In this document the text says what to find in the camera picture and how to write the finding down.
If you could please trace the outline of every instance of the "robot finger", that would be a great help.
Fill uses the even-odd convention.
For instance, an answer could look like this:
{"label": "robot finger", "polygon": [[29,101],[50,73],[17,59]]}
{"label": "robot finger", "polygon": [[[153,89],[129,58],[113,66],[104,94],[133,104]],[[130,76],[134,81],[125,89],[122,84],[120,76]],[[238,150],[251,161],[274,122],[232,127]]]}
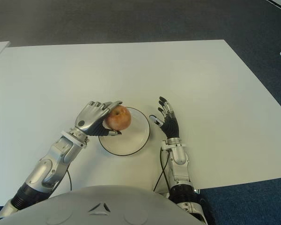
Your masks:
{"label": "robot finger", "polygon": [[94,102],[93,101],[90,101],[87,105],[93,105]]}
{"label": "robot finger", "polygon": [[100,106],[101,102],[95,102],[93,106]]}
{"label": "robot finger", "polygon": [[159,127],[161,127],[163,125],[163,122],[158,119],[155,115],[150,115],[149,118],[155,123],[157,124]]}
{"label": "robot finger", "polygon": [[167,116],[167,113],[165,110],[163,110],[162,108],[158,107],[158,111],[160,111],[163,115],[163,117],[165,118]]}
{"label": "robot finger", "polygon": [[115,107],[117,107],[118,105],[122,104],[122,101],[116,101],[111,103],[109,106],[106,107],[106,109],[108,109],[109,111],[113,110]]}
{"label": "robot finger", "polygon": [[172,108],[172,106],[170,105],[169,102],[165,102],[163,108],[166,110],[167,113],[173,113],[174,112],[173,108]]}
{"label": "robot finger", "polygon": [[105,109],[106,107],[110,106],[111,103],[112,103],[112,102],[104,102],[104,103],[100,106],[100,108],[103,110],[103,109]]}
{"label": "robot finger", "polygon": [[107,136],[117,136],[117,135],[121,135],[121,134],[122,134],[122,132],[120,132],[120,131],[117,131],[117,130],[109,130]]}

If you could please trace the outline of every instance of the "red apple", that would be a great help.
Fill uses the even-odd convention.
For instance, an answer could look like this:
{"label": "red apple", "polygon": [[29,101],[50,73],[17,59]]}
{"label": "red apple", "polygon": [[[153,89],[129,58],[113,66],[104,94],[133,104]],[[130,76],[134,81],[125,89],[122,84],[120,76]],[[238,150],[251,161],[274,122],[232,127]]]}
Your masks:
{"label": "red apple", "polygon": [[118,105],[109,113],[105,122],[110,129],[117,131],[124,130],[131,123],[131,115],[126,107]]}

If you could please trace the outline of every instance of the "black cable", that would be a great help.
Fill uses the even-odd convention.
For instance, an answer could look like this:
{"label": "black cable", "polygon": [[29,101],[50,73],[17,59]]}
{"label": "black cable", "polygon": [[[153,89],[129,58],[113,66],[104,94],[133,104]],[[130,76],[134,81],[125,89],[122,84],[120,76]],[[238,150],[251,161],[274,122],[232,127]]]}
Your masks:
{"label": "black cable", "polygon": [[70,173],[69,173],[68,169],[67,169],[67,174],[68,174],[69,180],[70,180],[70,189],[72,190],[72,180],[71,180],[71,176],[70,176]]}
{"label": "black cable", "polygon": [[[165,166],[164,166],[164,168],[163,168],[163,169],[165,169],[165,168],[167,167],[167,164],[168,164],[168,161],[169,161],[169,157],[170,157],[170,154],[168,153],[167,161],[166,161]],[[154,187],[153,191],[155,191],[155,190],[156,190],[157,185],[158,185],[159,180],[160,180],[160,178],[161,178],[161,176],[162,176],[162,175],[163,175],[163,172],[161,171],[160,176],[159,176],[159,178],[158,178],[158,180],[157,180],[157,182],[156,182],[156,184],[155,184],[155,187]]]}
{"label": "black cable", "polygon": [[161,169],[163,170],[162,173],[164,174],[164,179],[165,179],[165,182],[167,183],[168,191],[170,192],[170,185],[169,185],[167,176],[165,175],[165,171],[164,171],[165,167],[163,167],[163,161],[161,159],[161,152],[162,152],[162,149],[160,148],[160,153],[159,153],[160,165],[161,165]]}

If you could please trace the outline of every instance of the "floor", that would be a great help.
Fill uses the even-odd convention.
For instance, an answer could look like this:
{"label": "floor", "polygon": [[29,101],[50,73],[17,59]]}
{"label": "floor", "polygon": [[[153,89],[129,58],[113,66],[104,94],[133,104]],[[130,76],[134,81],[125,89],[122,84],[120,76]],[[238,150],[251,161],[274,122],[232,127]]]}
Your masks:
{"label": "floor", "polygon": [[[281,9],[266,0],[0,0],[11,46],[208,39],[225,39],[281,105]],[[281,179],[202,193],[218,225],[281,224]]]}

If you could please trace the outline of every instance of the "robotic hand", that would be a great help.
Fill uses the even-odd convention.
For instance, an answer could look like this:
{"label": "robotic hand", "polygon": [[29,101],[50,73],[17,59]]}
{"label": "robotic hand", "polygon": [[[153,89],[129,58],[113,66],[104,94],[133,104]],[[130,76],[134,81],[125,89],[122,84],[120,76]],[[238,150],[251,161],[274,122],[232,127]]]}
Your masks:
{"label": "robotic hand", "polygon": [[200,205],[202,198],[194,190],[188,173],[189,158],[185,151],[186,145],[182,143],[179,137],[179,125],[173,108],[163,97],[159,97],[159,104],[162,108],[159,107],[158,110],[162,113],[164,122],[154,115],[150,115],[150,119],[167,136],[167,140],[161,143],[161,149],[169,154],[169,199],[207,225],[206,217]]}
{"label": "robotic hand", "polygon": [[150,119],[160,127],[168,139],[179,138],[179,125],[172,106],[163,97],[159,97],[159,104],[163,107],[158,107],[158,110],[162,113],[164,122],[154,115],[150,115]]}
{"label": "robotic hand", "polygon": [[121,132],[106,129],[102,125],[108,113],[120,104],[122,104],[121,101],[103,104],[100,102],[89,102],[78,115],[75,127],[89,136],[120,135]]}
{"label": "robotic hand", "polygon": [[16,195],[6,203],[0,211],[0,219],[49,198],[65,176],[70,163],[86,147],[88,135],[120,135],[121,132],[106,129],[102,125],[109,112],[119,104],[122,102],[89,102],[79,113],[75,127],[68,132],[61,132],[62,137],[50,147]]}

